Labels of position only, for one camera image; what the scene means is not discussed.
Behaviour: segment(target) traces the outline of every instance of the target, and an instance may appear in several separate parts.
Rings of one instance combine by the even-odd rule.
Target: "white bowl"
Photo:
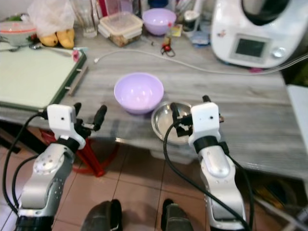
[[[145,11],[142,15],[142,19],[147,31],[153,35],[161,36],[170,30],[169,24],[173,26],[177,16],[170,10],[155,8]]]
[[[37,30],[33,24],[21,21],[0,23],[0,40],[14,47],[27,46],[33,43]]]
[[[156,108],[164,96],[164,86],[155,76],[135,72],[115,84],[115,99],[129,113],[146,114]]]

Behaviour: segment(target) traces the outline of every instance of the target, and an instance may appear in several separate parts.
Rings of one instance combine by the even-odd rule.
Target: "black cable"
[[[5,201],[7,202],[8,206],[12,209],[12,211],[17,214],[18,211],[17,209],[15,208],[15,206],[12,204],[12,202],[10,201],[9,199],[9,196],[8,196],[8,193],[6,191],[6,175],[7,175],[7,170],[8,170],[8,165],[9,165],[9,160],[10,160],[10,157],[11,157],[11,154],[12,154],[12,150],[13,148],[15,147],[15,145],[17,144],[17,142],[19,141],[20,137],[21,137],[21,134],[23,133],[23,131],[26,129],[26,127],[28,126],[28,124],[30,123],[30,121],[37,117],[37,116],[40,116],[41,113],[37,113],[33,116],[31,116],[26,122],[25,124],[22,126],[22,128],[20,129],[19,133],[17,134],[13,144],[11,145],[10,149],[8,150],[8,153],[6,155],[6,159],[5,159],[5,163],[4,163],[4,167],[3,167],[3,175],[2,175],[2,192],[3,192],[3,196],[4,196],[4,199]]]
[[[240,216],[237,212],[235,212],[233,209],[231,209],[229,206],[227,206],[225,203],[223,203],[221,200],[219,200],[217,197],[215,197],[213,194],[211,194],[209,191],[204,190],[203,188],[201,188],[197,183],[195,183],[193,180],[189,179],[188,177],[186,177],[183,173],[181,173],[170,161],[168,153],[167,153],[167,141],[168,141],[168,136],[170,131],[172,130],[172,128],[174,126],[177,126],[180,124],[180,121],[176,121],[174,122],[167,130],[165,138],[164,138],[164,156],[166,159],[166,162],[168,163],[168,165],[171,167],[171,169],[177,174],[179,175],[181,178],[183,178],[185,181],[187,181],[188,183],[190,183],[193,187],[195,187],[196,189],[200,190],[201,192],[203,192],[205,195],[207,195],[208,197],[212,198],[214,201],[216,201],[220,206],[222,206],[224,209],[226,209],[228,212],[230,212],[233,216],[235,216],[244,226],[246,231],[251,231],[249,225],[247,224],[247,222],[242,218],[242,216]]]
[[[25,165],[26,163],[28,163],[29,161],[31,160],[34,160],[35,158],[37,158],[38,156],[35,155],[35,156],[32,156],[26,160],[24,160],[23,162],[21,162],[17,169],[15,170],[14,172],[14,175],[13,175],[13,179],[12,179],[12,196],[13,196],[13,200],[14,200],[14,203],[15,203],[15,206],[16,208],[19,207],[19,204],[18,204],[18,199],[17,199],[17,196],[16,196],[16,190],[15,190],[15,187],[16,187],[16,179],[17,179],[17,175],[18,175],[18,172],[19,170],[23,167],[23,165]]]
[[[242,173],[244,175],[244,178],[245,178],[245,181],[246,181],[246,184],[247,184],[247,187],[248,187],[248,191],[249,191],[249,226],[250,226],[250,228],[252,230],[253,229],[253,225],[254,225],[255,200],[254,200],[254,195],[253,195],[253,192],[252,192],[252,188],[251,188],[251,185],[250,185],[250,181],[249,181],[248,175],[246,173],[246,170],[236,160],[234,160],[230,156],[230,154],[226,154],[226,155],[242,171]]]

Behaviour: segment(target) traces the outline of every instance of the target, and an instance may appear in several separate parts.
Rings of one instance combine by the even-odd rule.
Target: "pink sticker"
[[[78,62],[78,60],[79,60],[79,51],[73,51],[73,59],[74,59],[74,62]]]
[[[252,67],[249,69],[249,72],[250,73],[259,73],[259,72],[262,72],[263,69],[262,68],[257,68],[257,67]]]

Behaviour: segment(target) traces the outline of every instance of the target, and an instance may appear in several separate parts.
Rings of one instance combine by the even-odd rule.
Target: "appliance display screen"
[[[235,53],[261,57],[265,42],[240,38]]]

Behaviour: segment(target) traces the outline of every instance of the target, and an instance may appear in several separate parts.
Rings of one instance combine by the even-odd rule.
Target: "appliance button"
[[[280,58],[284,57],[284,55],[285,55],[285,48],[276,47],[276,48],[273,49],[271,54],[274,58],[280,59]]]

